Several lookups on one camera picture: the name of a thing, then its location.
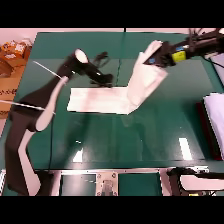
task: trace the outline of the white joint cover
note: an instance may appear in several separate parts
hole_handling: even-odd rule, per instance
[[[162,45],[153,41],[140,52],[127,87],[71,88],[68,111],[129,114],[136,110],[159,86],[167,72],[143,63]]]
[[[204,97],[205,108],[224,159],[224,94],[211,93]]]

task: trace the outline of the white panel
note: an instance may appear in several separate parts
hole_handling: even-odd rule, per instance
[[[0,44],[30,38],[34,42],[38,32],[123,32],[124,28],[0,28]]]
[[[204,32],[211,32],[215,28],[204,28]],[[158,32],[158,33],[185,33],[188,34],[188,28],[127,28],[127,32]]]

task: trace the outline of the green table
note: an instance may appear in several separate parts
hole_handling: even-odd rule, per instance
[[[33,61],[56,72],[75,48],[84,50],[90,59],[107,51],[111,61],[102,71],[114,74],[114,85],[126,86],[139,52],[151,41],[174,44],[185,37],[163,33],[38,33],[15,100],[52,78]],[[208,165],[210,170],[224,172],[224,163],[213,161],[210,156],[195,108],[203,96],[223,92],[213,66],[194,58],[167,70],[166,80],[130,115],[68,112],[70,88],[91,86],[87,77],[74,77],[58,99],[51,169]],[[0,168],[4,168],[4,142],[9,125],[7,121],[0,140]],[[192,160],[183,159],[180,138],[187,139]],[[50,125],[33,136],[29,149],[34,168],[46,169],[50,157]],[[82,163],[73,162],[78,150],[83,150]]]

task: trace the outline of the folded cloth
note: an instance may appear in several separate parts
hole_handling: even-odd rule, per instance
[[[129,114],[159,86],[167,72],[143,63],[162,45],[153,41],[140,52],[127,87],[71,88],[68,111]]]
[[[204,97],[205,109],[224,160],[224,94],[211,93]]]

